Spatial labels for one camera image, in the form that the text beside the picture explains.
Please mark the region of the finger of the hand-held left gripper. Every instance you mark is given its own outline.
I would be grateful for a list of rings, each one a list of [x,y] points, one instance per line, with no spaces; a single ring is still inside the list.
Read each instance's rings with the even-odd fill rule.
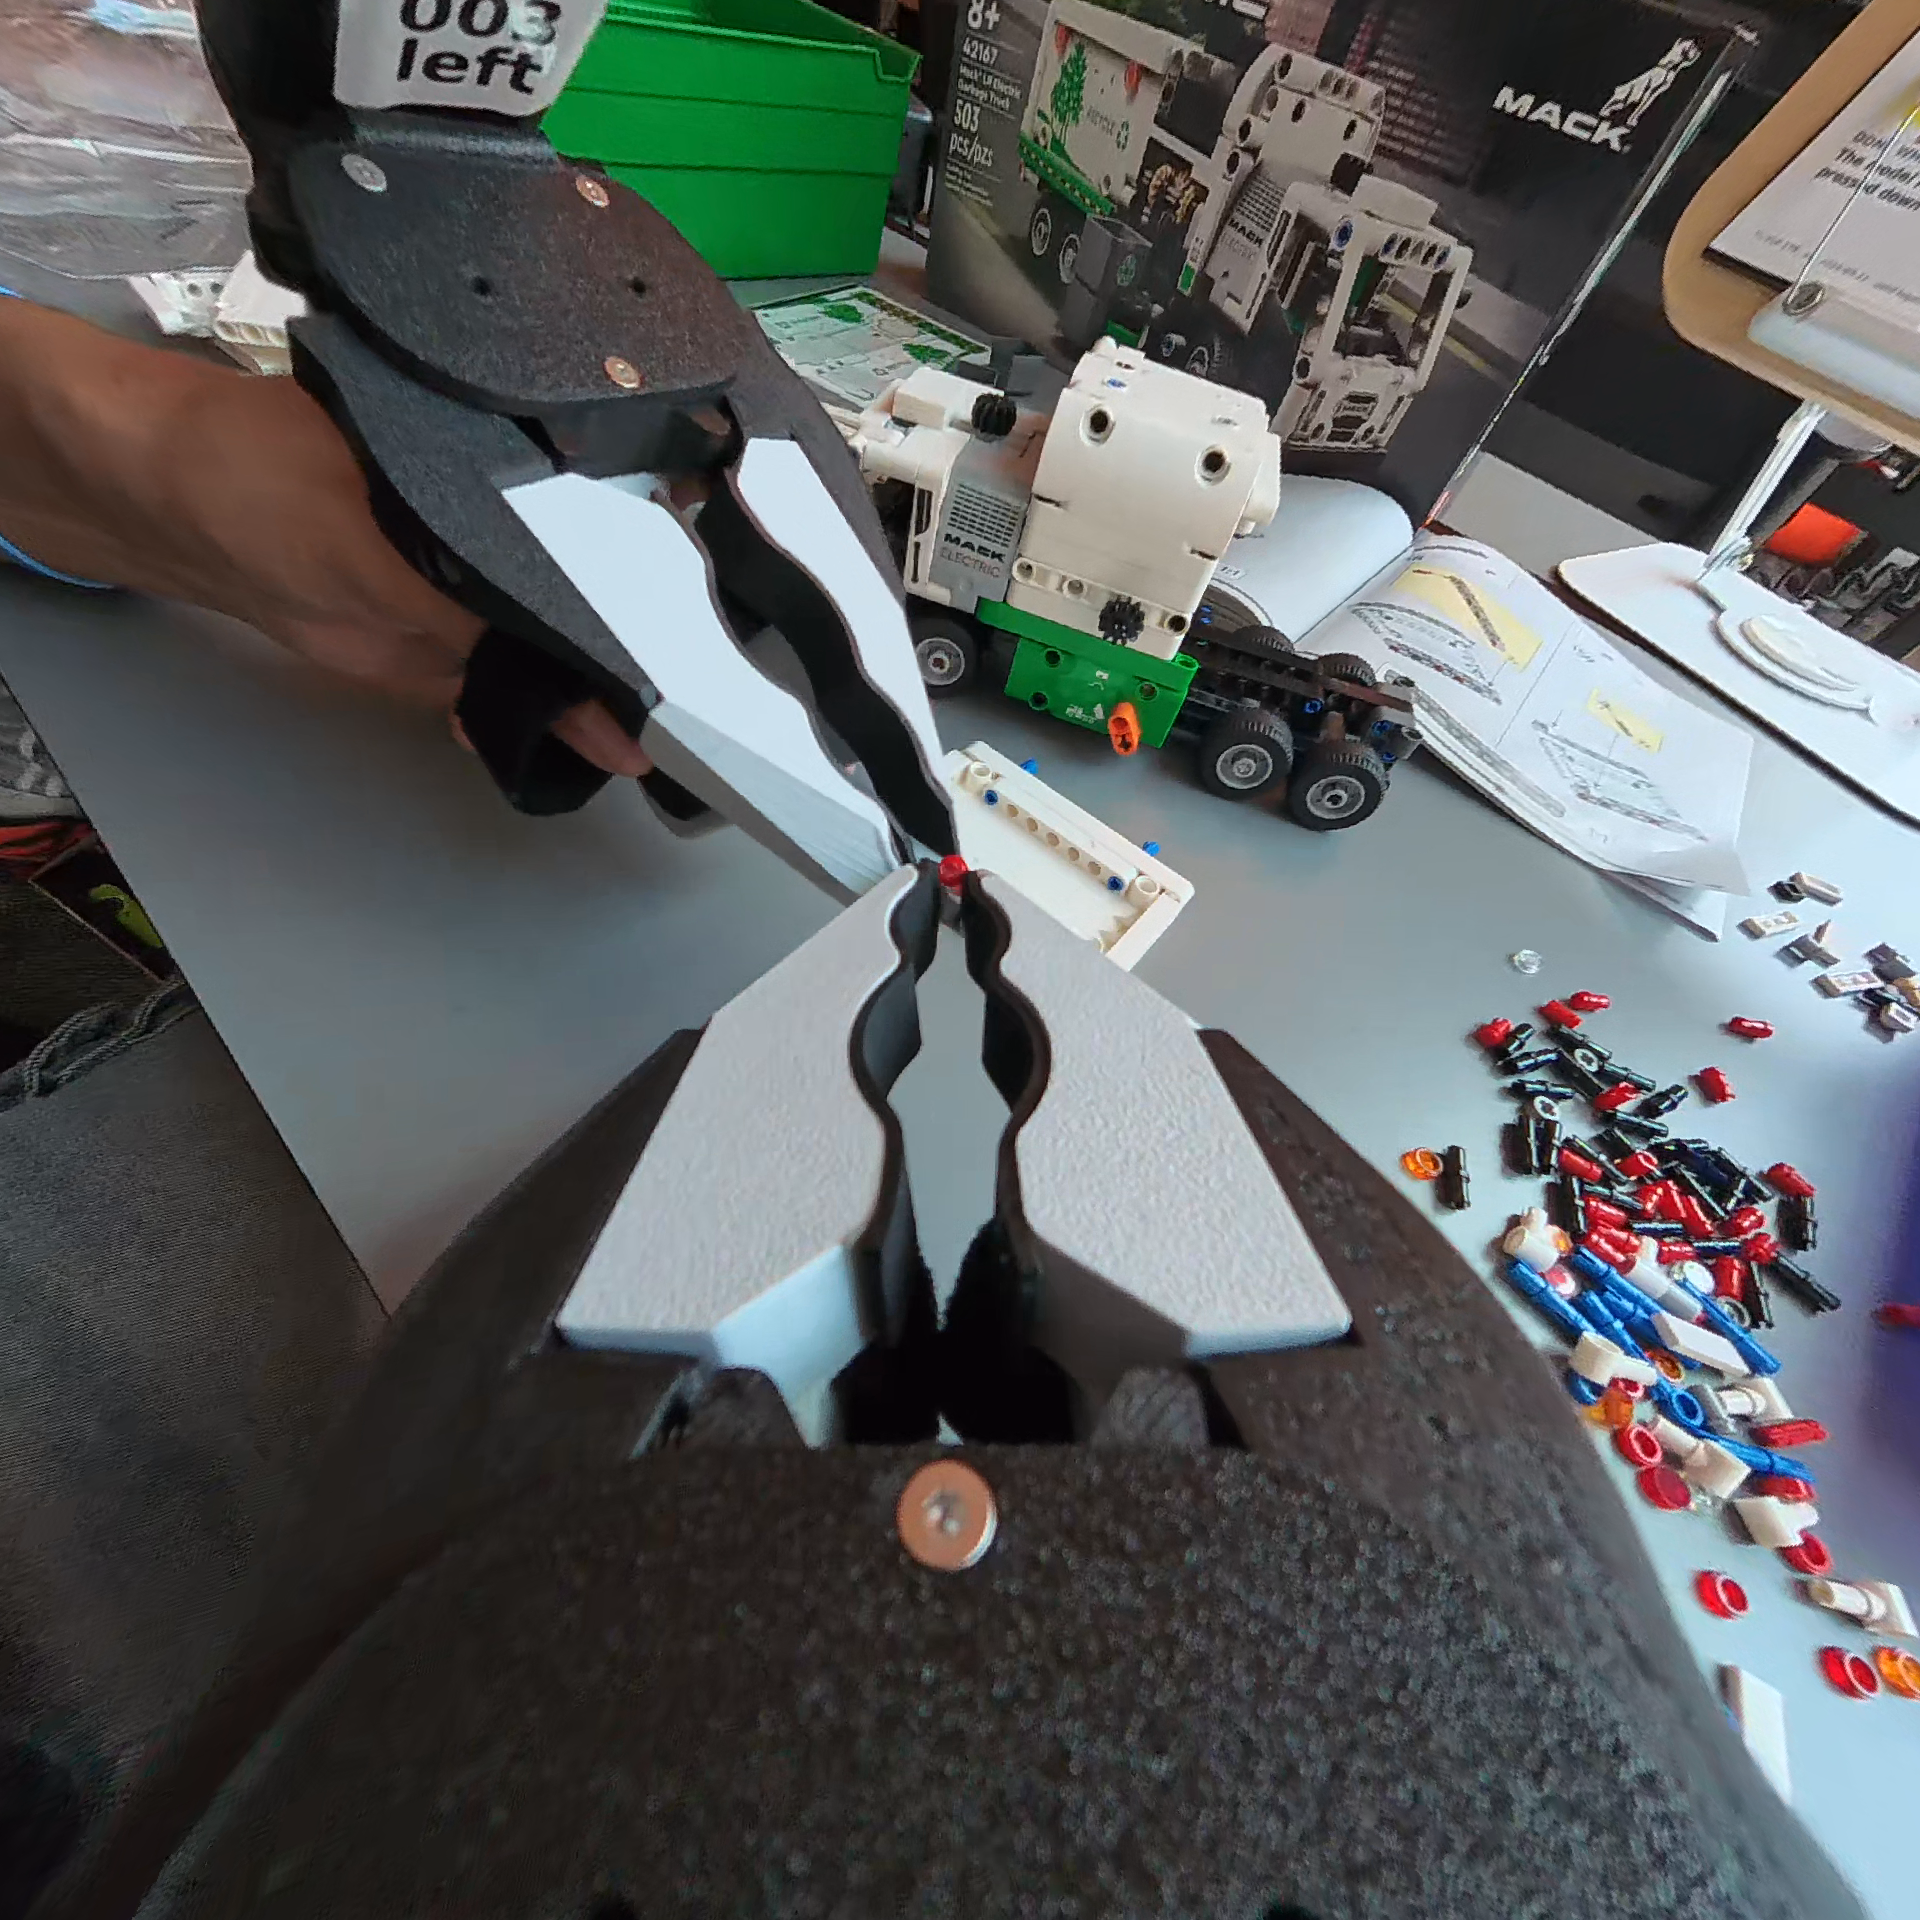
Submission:
[[[640,744],[660,774],[835,901],[859,901],[908,863],[800,699],[737,644],[678,516],[624,480],[579,474],[507,489],[502,502],[651,686]]]
[[[702,545],[723,593],[787,644],[813,718],[853,755],[894,828],[932,855],[956,855],[900,581],[806,448],[748,438],[702,509]]]

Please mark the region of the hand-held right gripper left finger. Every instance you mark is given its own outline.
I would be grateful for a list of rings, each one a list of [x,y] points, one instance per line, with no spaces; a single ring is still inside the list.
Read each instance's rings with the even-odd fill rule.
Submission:
[[[847,1367],[932,1309],[892,1090],[921,1049],[939,879],[906,866],[726,1004],[567,1292],[581,1351],[765,1376],[820,1447]]]

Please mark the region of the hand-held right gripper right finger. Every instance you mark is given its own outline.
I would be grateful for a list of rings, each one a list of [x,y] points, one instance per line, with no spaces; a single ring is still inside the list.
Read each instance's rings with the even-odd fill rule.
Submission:
[[[1134,1371],[1353,1330],[1214,1035],[1001,877],[964,883],[1008,1117],[961,1274],[961,1437],[1083,1439]]]

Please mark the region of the pile of small lego pieces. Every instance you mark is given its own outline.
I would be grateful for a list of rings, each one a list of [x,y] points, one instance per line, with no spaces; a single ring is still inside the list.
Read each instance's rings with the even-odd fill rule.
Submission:
[[[1788,1397],[1786,1307],[1818,1321],[1844,1305],[1812,1270],[1818,1186],[1706,1134],[1733,1103],[1725,1069],[1667,1083],[1634,1069],[1596,1028],[1608,1008],[1575,992],[1467,1031],[1504,1100],[1497,1175],[1526,1184],[1494,1277],[1548,1330],[1635,1495],[1767,1555],[1822,1615],[1824,1686],[1915,1702],[1915,1602],[1842,1573],[1812,1464],[1835,1429]]]

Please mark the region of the white lego parts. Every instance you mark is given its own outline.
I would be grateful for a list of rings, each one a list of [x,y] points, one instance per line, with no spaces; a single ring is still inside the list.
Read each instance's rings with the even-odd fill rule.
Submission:
[[[294,372],[288,327],[308,301],[262,273],[254,252],[231,269],[133,274],[127,288],[165,336],[209,342],[254,375]]]

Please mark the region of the lego truck model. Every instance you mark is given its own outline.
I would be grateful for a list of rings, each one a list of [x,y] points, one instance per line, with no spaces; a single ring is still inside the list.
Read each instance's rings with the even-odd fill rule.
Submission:
[[[1377,815],[1421,743],[1410,684],[1310,632],[1415,528],[1390,493],[1287,478],[1261,402],[1104,342],[1049,411],[919,371],[844,436],[935,700],[991,677],[1115,755],[1188,741],[1219,800],[1317,834]]]

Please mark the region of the cluster of grey lego tiles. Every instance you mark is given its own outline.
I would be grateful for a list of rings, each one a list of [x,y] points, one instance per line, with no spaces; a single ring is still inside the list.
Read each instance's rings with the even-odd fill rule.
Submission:
[[[1860,894],[1818,870],[1776,877],[1733,922],[1738,935],[1765,947],[1812,995],[1860,1019],[1883,1041],[1917,1031],[1915,916],[1877,938],[1860,919]]]

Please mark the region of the white long lego tile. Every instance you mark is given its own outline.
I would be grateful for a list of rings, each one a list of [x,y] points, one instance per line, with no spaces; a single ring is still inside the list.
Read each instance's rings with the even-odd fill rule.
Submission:
[[[1718,1689],[1748,1757],[1776,1796],[1792,1805],[1794,1784],[1783,1694],[1738,1665],[1718,1668]]]

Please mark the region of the green white sticker sheet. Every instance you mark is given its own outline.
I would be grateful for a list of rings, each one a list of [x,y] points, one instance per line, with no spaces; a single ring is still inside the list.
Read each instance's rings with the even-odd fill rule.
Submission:
[[[952,372],[989,347],[866,284],[781,298],[755,318],[780,357],[829,409],[864,411],[919,369]]]

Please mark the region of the green plastic bin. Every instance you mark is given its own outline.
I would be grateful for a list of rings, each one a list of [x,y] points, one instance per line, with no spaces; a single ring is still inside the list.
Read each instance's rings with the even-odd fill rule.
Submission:
[[[921,57],[806,3],[610,3],[543,119],[721,276],[866,276]]]

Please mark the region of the clear plastic bag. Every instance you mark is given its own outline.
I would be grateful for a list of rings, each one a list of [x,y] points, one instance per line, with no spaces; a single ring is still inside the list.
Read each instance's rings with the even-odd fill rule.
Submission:
[[[2,6],[6,270],[229,269],[249,184],[191,5]]]

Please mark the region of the person's grey pants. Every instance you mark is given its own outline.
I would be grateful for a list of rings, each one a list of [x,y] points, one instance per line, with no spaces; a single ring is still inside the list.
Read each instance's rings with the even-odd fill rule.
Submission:
[[[387,1321],[183,983],[2,901],[2,1915],[212,1686]]]

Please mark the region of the instruction booklet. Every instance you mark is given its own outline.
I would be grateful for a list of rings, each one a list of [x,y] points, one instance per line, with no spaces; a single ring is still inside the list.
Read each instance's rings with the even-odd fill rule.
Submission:
[[[1214,581],[1301,652],[1413,686],[1426,750],[1520,825],[1716,941],[1750,896],[1752,735],[1657,679],[1493,546],[1383,493],[1293,477]]]

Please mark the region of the wooden framed sign stand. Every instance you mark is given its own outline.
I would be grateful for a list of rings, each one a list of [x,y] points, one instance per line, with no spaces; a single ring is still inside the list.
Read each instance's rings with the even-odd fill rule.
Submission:
[[[1736,709],[1909,825],[1915,667],[1754,581],[1765,513],[1818,435],[1917,449],[1917,6],[1870,5],[1675,226],[1669,324],[1798,400],[1708,550],[1654,542],[1557,578]]]

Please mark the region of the white lego frame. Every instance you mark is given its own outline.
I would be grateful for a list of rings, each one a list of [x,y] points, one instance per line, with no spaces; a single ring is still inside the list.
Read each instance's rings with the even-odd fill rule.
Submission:
[[[1192,901],[1192,883],[1039,774],[974,743],[950,750],[944,782],[957,852],[1132,972]]]

